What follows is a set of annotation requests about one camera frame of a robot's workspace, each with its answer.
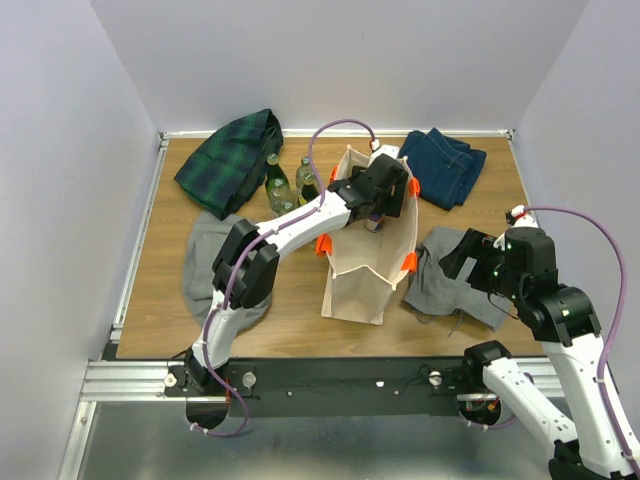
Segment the clear bottle back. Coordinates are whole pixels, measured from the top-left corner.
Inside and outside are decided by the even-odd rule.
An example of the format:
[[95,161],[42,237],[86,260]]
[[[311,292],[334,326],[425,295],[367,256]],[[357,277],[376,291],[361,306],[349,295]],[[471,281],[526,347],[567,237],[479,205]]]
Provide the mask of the clear bottle back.
[[273,205],[272,213],[275,217],[281,217],[296,209],[296,203],[290,200],[278,201]]

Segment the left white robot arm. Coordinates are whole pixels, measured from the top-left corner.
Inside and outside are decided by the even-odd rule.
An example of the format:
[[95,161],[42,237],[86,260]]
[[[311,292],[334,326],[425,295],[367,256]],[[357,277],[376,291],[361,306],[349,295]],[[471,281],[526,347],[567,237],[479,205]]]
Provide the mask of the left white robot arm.
[[238,332],[267,309],[281,260],[311,240],[372,215],[397,218],[407,193],[406,159],[384,145],[366,167],[331,182],[320,196],[291,213],[252,224],[235,223],[213,262],[212,304],[201,334],[187,350],[187,382],[201,395],[214,393],[220,367]]

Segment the red soda can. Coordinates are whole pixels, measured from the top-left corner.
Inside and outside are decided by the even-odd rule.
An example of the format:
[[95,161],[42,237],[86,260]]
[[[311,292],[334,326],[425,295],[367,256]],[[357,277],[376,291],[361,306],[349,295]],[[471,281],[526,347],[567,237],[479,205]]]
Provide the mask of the red soda can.
[[377,233],[382,230],[383,224],[383,215],[370,215],[365,221],[365,228],[372,233]]

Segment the clear bottle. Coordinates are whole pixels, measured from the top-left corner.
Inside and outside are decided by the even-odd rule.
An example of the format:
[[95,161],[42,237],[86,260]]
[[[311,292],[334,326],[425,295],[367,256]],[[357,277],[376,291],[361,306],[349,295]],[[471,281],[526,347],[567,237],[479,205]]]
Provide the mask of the clear bottle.
[[278,201],[273,205],[272,213],[275,217],[281,217],[296,209],[296,203],[290,200]]
[[273,178],[266,184],[266,193],[270,206],[273,210],[278,209],[284,202],[289,200],[290,188],[288,182],[283,178]]
[[313,174],[313,169],[312,169],[312,167],[310,165],[309,157],[308,156],[303,156],[300,159],[300,165],[296,170],[295,180],[296,180],[296,188],[298,190],[302,189],[302,187],[304,185],[304,177],[309,173]]

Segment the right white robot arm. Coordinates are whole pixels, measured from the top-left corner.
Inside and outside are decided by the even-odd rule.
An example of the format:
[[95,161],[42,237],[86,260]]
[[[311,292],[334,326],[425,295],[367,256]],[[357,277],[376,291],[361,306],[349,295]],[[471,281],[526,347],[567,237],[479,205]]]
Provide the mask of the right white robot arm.
[[564,417],[498,341],[465,350],[460,379],[469,390],[493,392],[546,448],[555,479],[636,479],[639,442],[616,396],[604,399],[611,374],[598,362],[604,340],[589,297],[558,280],[555,244],[540,228],[513,227],[499,238],[474,229],[439,265],[456,278],[467,259],[467,281],[517,310],[550,360],[570,415]]

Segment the beige canvas tote bag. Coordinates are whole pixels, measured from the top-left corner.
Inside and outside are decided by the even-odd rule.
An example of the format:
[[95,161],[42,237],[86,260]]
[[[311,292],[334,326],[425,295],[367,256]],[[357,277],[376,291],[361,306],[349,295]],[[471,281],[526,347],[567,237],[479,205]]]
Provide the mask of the beige canvas tote bag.
[[[405,157],[380,155],[371,160],[370,156],[348,147],[334,168],[320,197],[322,211],[328,211],[329,201],[343,200],[347,223],[317,237],[316,253],[329,261],[321,315],[380,325],[392,293],[417,268],[420,188]],[[402,174],[407,176],[407,183],[400,217],[384,216],[381,231],[368,231],[368,217],[359,213],[364,187],[391,183]]]

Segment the green Perrier bottle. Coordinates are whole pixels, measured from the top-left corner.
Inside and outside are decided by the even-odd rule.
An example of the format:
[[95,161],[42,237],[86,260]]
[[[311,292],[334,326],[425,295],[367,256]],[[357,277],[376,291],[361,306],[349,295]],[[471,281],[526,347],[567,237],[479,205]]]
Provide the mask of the green Perrier bottle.
[[318,188],[314,182],[305,183],[298,195],[299,205],[303,206],[313,201],[320,195]]
[[277,185],[290,187],[289,180],[284,170],[282,169],[279,161],[279,155],[277,153],[271,153],[267,156],[267,174],[265,181],[265,188],[268,193]]

